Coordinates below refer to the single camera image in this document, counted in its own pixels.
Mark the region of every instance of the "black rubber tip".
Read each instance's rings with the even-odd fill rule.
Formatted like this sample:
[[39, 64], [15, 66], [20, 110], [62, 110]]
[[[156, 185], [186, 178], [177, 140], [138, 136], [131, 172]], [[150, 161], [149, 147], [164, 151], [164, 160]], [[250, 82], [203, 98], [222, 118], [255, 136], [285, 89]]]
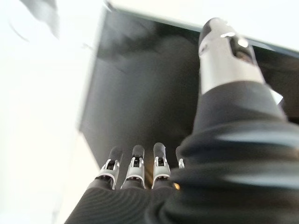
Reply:
[[162, 143], [157, 142], [154, 145], [154, 158], [156, 157], [162, 158], [163, 156], [166, 157], [165, 146]]
[[176, 156], [177, 156], [177, 160], [179, 162], [180, 159], [183, 158], [182, 154], [181, 154], [181, 146], [178, 146], [176, 149]]
[[109, 159], [117, 160], [120, 163], [121, 158], [122, 158], [122, 149], [120, 147], [115, 146], [113, 149], [111, 149]]
[[142, 157], [144, 158], [144, 148], [141, 145], [134, 146], [132, 157]]

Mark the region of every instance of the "robotic finger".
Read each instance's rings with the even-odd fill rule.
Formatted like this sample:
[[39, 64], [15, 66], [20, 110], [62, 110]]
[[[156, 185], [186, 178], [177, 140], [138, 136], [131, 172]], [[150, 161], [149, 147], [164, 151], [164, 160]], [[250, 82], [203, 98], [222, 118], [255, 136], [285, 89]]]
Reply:
[[109, 158], [100, 170], [100, 174], [87, 189], [96, 187], [115, 190], [118, 173], [120, 171], [121, 158], [122, 149], [120, 147], [111, 149]]
[[128, 172], [121, 189], [142, 188], [144, 185], [144, 148], [141, 145], [134, 146], [132, 159], [129, 164]]
[[161, 187], [174, 188], [173, 183], [169, 180], [170, 169], [166, 159], [165, 146], [158, 142], [154, 145], [154, 180], [152, 189]]

